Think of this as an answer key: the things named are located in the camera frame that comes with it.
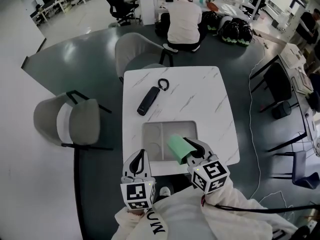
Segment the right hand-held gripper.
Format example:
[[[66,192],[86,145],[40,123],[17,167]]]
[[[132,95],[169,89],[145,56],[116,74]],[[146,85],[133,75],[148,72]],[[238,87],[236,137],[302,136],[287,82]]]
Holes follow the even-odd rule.
[[[183,139],[195,149],[190,154],[198,160],[190,158],[188,162],[187,170],[191,174],[193,187],[204,194],[210,194],[222,188],[230,176],[228,167],[216,155],[211,155],[212,150],[208,144],[189,137]]]

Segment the green cup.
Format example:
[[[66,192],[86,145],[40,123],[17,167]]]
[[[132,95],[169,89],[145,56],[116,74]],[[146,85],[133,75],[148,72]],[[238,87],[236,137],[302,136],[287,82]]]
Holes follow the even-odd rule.
[[[180,165],[186,164],[187,156],[197,151],[195,147],[178,134],[171,135],[166,143],[175,160]]]

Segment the grey compartment tray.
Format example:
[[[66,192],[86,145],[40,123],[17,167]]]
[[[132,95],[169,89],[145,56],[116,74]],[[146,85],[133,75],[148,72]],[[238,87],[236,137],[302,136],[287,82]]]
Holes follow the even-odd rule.
[[[197,125],[191,120],[146,122],[142,125],[142,148],[146,150],[150,162],[176,160],[167,145],[172,135],[197,139]]]

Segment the person's right forearm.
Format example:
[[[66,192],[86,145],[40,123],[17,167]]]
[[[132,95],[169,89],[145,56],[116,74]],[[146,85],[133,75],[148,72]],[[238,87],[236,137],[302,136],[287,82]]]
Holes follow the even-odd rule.
[[[277,214],[241,213],[218,209],[215,205],[241,209],[262,209],[246,197],[228,179],[224,187],[201,199],[201,211],[217,240],[271,240],[279,223]]]

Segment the black shoulder bag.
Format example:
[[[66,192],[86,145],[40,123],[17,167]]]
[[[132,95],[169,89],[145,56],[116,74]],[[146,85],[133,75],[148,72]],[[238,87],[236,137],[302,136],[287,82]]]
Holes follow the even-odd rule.
[[[293,234],[289,234],[284,230],[274,231],[271,240],[307,240],[310,234],[310,228],[304,225],[299,227]]]

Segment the white marble table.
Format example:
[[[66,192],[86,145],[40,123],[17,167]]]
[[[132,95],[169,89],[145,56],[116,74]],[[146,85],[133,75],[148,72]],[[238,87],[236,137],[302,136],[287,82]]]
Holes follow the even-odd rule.
[[[167,79],[146,115],[137,109],[152,86]],[[193,121],[197,138],[226,165],[240,161],[235,121],[220,70],[216,66],[183,66],[126,71],[122,102],[122,154],[126,161],[142,148],[144,123]]]

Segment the person's white jacket torso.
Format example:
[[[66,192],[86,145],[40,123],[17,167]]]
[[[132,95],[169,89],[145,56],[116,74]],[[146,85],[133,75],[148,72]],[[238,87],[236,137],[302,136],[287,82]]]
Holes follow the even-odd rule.
[[[217,240],[201,210],[202,197],[203,195],[201,195],[200,203],[156,203],[154,205],[154,210],[161,215],[168,226],[167,240]],[[268,210],[263,206],[262,209],[237,208],[219,204],[215,207],[227,212],[269,215]],[[279,215],[277,222],[278,226],[272,230],[272,238],[274,231],[283,230],[293,234],[297,230],[295,225]]]

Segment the black handset with coiled loop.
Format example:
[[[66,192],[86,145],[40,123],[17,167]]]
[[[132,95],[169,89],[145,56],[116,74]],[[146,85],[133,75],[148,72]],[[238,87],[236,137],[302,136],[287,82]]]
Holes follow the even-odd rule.
[[[154,101],[156,100],[160,91],[167,91],[170,87],[170,83],[165,78],[160,78],[157,82],[157,86],[152,86],[150,90],[147,92],[145,97],[143,98],[142,102],[137,108],[137,113],[140,116],[145,116],[148,112],[149,108],[152,106]]]

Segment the grey chair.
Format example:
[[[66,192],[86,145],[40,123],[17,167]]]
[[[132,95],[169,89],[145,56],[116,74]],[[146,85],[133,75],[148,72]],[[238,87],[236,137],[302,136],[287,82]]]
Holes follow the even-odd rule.
[[[71,143],[63,142],[58,133],[57,119],[64,104],[72,102],[68,130]],[[94,146],[100,138],[100,110],[109,114],[111,110],[100,105],[96,99],[89,98],[77,90],[68,91],[38,103],[33,113],[35,129],[49,142],[65,148],[78,150],[112,151],[112,147]]]
[[[140,33],[126,33],[115,44],[115,69],[121,82],[126,71],[164,68],[165,57],[173,67],[172,53]]]

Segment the dark dining chair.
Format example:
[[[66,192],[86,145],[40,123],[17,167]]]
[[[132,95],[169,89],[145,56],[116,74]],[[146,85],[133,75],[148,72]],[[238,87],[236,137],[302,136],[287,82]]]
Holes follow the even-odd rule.
[[[260,110],[260,113],[265,112],[277,104],[288,101],[292,97],[292,83],[286,70],[279,62],[272,62],[269,66],[264,66],[263,69],[266,69],[266,72],[263,75],[262,83],[266,83],[274,102]]]

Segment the dark blue chair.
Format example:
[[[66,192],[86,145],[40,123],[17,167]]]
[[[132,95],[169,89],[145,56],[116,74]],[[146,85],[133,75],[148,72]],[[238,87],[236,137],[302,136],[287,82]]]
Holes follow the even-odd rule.
[[[272,179],[278,180],[291,180],[295,186],[315,190],[320,185],[320,176],[317,172],[312,173],[309,176],[306,176],[306,160],[307,152],[297,151],[297,152],[285,152],[285,153],[276,153],[275,156],[281,157],[292,157],[292,172],[284,173],[286,176],[274,176]]]

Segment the stack of books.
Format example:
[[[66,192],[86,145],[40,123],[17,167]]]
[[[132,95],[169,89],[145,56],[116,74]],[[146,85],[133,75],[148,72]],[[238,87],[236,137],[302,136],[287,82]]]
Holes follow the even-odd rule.
[[[294,91],[299,94],[307,96],[314,91],[310,79],[304,72],[297,68],[292,69],[291,82],[293,84]]]

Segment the white round bag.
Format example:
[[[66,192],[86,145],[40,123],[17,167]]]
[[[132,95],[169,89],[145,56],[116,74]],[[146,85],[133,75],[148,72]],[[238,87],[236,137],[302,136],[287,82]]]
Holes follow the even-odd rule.
[[[233,20],[233,18],[229,15],[223,16],[219,22],[218,30],[220,30],[224,26],[225,23],[229,23],[232,20]]]

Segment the black bag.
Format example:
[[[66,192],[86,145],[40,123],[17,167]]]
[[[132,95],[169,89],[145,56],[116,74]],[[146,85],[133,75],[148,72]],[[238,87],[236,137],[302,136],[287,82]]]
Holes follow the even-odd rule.
[[[159,37],[167,37],[170,28],[170,14],[162,13],[160,20],[155,23],[155,33]]]

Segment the black office chair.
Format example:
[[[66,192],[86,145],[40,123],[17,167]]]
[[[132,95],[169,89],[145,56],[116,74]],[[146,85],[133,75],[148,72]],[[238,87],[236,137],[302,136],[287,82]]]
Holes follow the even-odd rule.
[[[109,12],[116,19],[118,26],[128,26],[134,21],[136,24],[141,24],[141,16],[136,16],[136,9],[139,7],[139,0],[106,0],[110,5]]]

